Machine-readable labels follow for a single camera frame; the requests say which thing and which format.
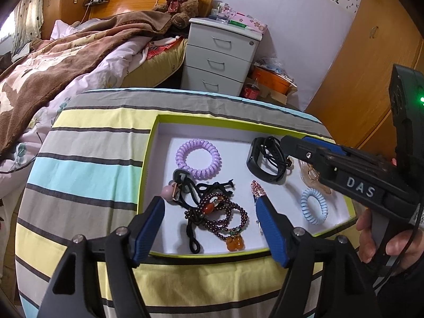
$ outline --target pink bead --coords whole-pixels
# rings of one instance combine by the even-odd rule
[[[165,201],[171,202],[173,193],[174,193],[173,185],[166,185],[166,187],[163,187],[160,195]]]

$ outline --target human hand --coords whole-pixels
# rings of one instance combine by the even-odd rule
[[[359,236],[359,258],[364,263],[369,263],[376,252],[376,245],[371,236],[371,210],[367,209],[356,222],[356,229],[361,231]],[[398,256],[405,247],[412,234],[412,229],[403,231],[390,239],[386,245],[389,256]],[[410,247],[400,262],[400,270],[406,270],[418,261],[424,252],[423,231],[418,229]]]

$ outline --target teddy bear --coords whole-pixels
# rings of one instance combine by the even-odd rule
[[[153,7],[154,11],[172,14],[171,22],[179,29],[184,29],[189,24],[189,19],[198,15],[198,0],[166,0],[162,5]]]

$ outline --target white nightstand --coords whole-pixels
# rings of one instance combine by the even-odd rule
[[[181,88],[238,96],[262,34],[208,18],[190,23]]]

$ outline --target tissue box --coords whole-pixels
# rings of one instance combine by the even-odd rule
[[[251,17],[250,15],[244,15],[240,12],[234,14],[230,20],[236,21],[237,23],[244,24],[249,29],[264,34],[268,25],[260,22],[259,20]]]

